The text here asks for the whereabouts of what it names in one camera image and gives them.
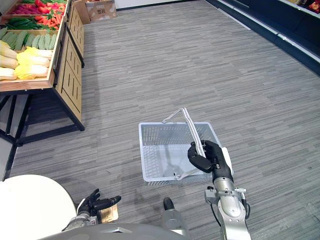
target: robotic arm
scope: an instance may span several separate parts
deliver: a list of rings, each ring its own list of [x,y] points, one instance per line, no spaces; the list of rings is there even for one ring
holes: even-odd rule
[[[87,198],[84,198],[77,208],[76,216],[70,220],[62,232],[98,224],[98,211],[110,208],[121,200],[121,196],[105,199],[99,199],[99,197],[99,188],[97,188]]]
[[[251,240],[246,219],[250,215],[250,206],[247,204],[244,188],[235,188],[231,161],[226,148],[218,144],[202,140],[205,156],[197,153],[196,145],[191,143],[188,158],[197,169],[212,172],[214,188],[209,186],[205,190],[205,201],[210,204],[218,224],[221,226],[222,240]],[[218,209],[217,217],[212,205]]]

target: gray carpet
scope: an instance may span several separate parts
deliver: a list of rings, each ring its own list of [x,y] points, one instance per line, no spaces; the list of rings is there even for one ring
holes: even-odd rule
[[[159,224],[168,196],[194,240],[218,240],[204,201],[210,182],[145,186],[142,178],[138,123],[187,107],[228,147],[235,184],[248,191],[252,239],[320,239],[317,75],[205,1],[125,10],[88,24],[84,51],[85,131],[20,147],[11,176],[52,178],[75,202],[95,188],[103,197],[121,195],[121,223]]]

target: wooden crate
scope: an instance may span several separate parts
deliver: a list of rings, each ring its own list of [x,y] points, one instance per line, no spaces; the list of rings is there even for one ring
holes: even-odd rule
[[[70,29],[71,36],[76,44],[76,47],[83,58],[85,30],[84,30],[84,25],[82,24],[79,14],[77,12],[77,9],[75,8],[74,5],[71,5],[70,11],[69,11],[69,18],[67,20],[67,25]]]
[[[58,81],[55,89],[81,121],[82,74],[81,61],[71,36],[66,31],[60,62]]]
[[[9,32],[14,32],[19,34],[23,30],[8,30]],[[56,54],[56,48],[58,44],[58,36],[60,35],[62,27],[59,30],[26,30],[28,33],[35,35],[45,35],[47,33],[57,34],[57,38],[55,40],[54,48],[52,50],[52,57]],[[37,77],[35,79],[16,79],[16,80],[0,80],[0,92],[7,91],[17,91],[17,90],[31,90],[31,89],[46,89],[52,88],[54,83],[55,74],[53,71],[53,61],[50,61],[48,74],[46,77]]]
[[[34,4],[34,3],[23,3],[23,0],[16,0],[13,2],[13,4],[11,5],[11,7],[8,9],[8,11],[6,11],[5,14],[2,15],[2,18],[11,18],[11,17],[16,17],[16,18],[25,18],[25,17],[32,17],[32,16],[42,16],[43,14],[10,14],[12,11],[14,11],[16,9],[16,7],[20,4]],[[68,2],[65,5],[65,11],[63,13],[63,16],[66,15],[66,12],[68,10],[69,4]]]

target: basket handle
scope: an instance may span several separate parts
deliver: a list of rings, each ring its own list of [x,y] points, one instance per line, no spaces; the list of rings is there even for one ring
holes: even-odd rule
[[[185,107],[182,107],[182,108],[179,108],[177,111],[175,111],[174,113],[172,113],[170,116],[168,116],[166,119],[164,119],[162,121],[163,124],[165,124],[168,120],[170,120],[171,118],[173,118],[177,113],[179,112],[182,112],[183,116],[184,116],[184,119],[186,121],[186,123],[188,124],[189,126],[189,129],[190,129],[190,132],[191,132],[191,135],[192,135],[192,138],[195,142],[195,148],[196,148],[196,151],[199,155],[201,155],[202,157],[206,157],[205,155],[205,151],[202,147],[202,144],[201,144],[201,140],[200,140],[200,137],[198,135],[198,132],[196,130],[196,127],[194,125],[194,122],[192,121],[187,109]],[[199,172],[199,169],[195,168],[195,169],[192,169],[190,171],[187,171],[185,172],[184,174],[182,175],[176,175],[175,178],[179,181],[179,180],[182,180],[184,179],[185,177],[191,175],[191,174],[194,174],[196,172]]]

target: shopping basket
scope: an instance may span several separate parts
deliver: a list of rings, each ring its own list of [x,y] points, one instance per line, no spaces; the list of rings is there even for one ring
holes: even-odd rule
[[[178,112],[185,122],[168,122]],[[193,123],[186,108],[179,108],[162,122],[141,122],[139,143],[142,176],[148,185],[190,183],[212,179],[211,173],[196,169],[188,159],[190,143],[205,157],[201,140],[221,144],[209,122]]]

